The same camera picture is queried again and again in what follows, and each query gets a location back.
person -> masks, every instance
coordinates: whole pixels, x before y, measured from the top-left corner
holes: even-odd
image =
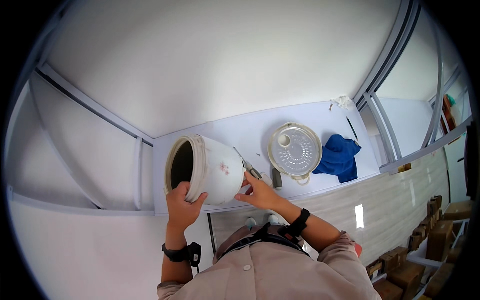
[[[245,178],[242,186],[251,186],[235,199],[273,210],[288,223],[305,217],[300,207],[278,196],[263,181],[248,172]],[[187,245],[184,231],[197,219],[208,196],[202,193],[194,203],[184,201],[189,185],[182,182],[167,195],[169,220],[164,245],[171,251]],[[278,233],[282,225],[243,226],[218,248],[213,266],[195,278],[190,261],[172,262],[164,255],[158,298],[381,299],[358,258],[355,242],[346,232],[314,215],[309,215],[304,224],[300,235],[318,251],[317,261],[300,245],[288,244],[290,236]],[[262,239],[252,239],[260,231]]]

inner pot opening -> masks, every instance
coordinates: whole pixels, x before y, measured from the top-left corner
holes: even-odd
[[[193,172],[193,149],[192,144],[186,141],[180,146],[175,154],[170,171],[170,184],[175,189],[182,181],[190,181]]]

white tissue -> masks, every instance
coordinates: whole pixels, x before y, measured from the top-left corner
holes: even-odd
[[[348,96],[340,96],[335,99],[330,99],[332,102],[336,102],[338,107],[352,110],[355,108],[355,103]]]

hand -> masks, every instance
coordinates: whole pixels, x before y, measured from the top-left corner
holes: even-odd
[[[190,183],[182,181],[167,194],[168,226],[176,230],[185,231],[188,226],[195,222],[200,214],[202,204],[208,196],[208,193],[203,192],[197,201],[187,202],[185,196],[189,188]]]
[[[236,194],[235,199],[252,204],[261,209],[275,210],[278,204],[286,201],[284,198],[278,196],[275,191],[269,187],[265,182],[253,177],[249,172],[245,172],[245,180],[242,187],[251,185],[245,194]]]

light pink shirt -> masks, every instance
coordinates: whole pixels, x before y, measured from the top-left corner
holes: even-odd
[[[345,232],[317,261],[291,247],[258,242],[231,251],[187,284],[162,282],[163,299],[377,299]]]

